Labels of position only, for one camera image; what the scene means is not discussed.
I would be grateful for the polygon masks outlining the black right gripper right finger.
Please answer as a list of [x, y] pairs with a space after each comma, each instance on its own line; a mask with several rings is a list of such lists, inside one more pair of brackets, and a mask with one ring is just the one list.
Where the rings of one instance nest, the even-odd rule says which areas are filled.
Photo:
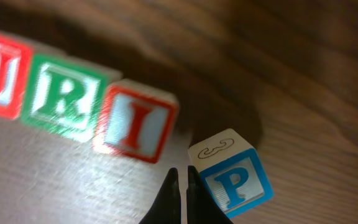
[[213, 200], [195, 166], [188, 166], [186, 211], [188, 224], [233, 224]]

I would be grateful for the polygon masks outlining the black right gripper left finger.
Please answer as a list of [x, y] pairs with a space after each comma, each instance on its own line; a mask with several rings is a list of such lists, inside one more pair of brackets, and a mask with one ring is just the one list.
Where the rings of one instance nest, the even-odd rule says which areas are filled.
[[139, 224], [180, 224], [181, 196], [178, 171], [169, 169], [149, 211]]

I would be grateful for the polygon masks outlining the blue P block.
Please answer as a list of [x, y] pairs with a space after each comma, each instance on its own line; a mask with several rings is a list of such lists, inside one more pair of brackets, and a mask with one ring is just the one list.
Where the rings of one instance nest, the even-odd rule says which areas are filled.
[[229, 128], [189, 147], [202, 183], [229, 218], [273, 197], [273, 188], [257, 151]]

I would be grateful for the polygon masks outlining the red I block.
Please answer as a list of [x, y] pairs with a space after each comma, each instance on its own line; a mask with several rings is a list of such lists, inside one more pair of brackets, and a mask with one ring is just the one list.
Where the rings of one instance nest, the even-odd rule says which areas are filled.
[[180, 108], [168, 91], [130, 79], [106, 89], [93, 138], [93, 149], [151, 164], [160, 159]]

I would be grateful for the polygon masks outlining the green R block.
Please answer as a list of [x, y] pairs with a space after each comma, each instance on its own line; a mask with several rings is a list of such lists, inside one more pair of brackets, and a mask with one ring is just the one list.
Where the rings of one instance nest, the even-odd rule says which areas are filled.
[[107, 86], [122, 72], [77, 58], [35, 54], [21, 122], [79, 142], [89, 141]]

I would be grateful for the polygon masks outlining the red U block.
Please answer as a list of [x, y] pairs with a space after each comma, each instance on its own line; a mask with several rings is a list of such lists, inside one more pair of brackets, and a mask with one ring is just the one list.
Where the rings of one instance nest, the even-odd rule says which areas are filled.
[[0, 30], [0, 117], [11, 120], [19, 117], [36, 53], [65, 54], [51, 45]]

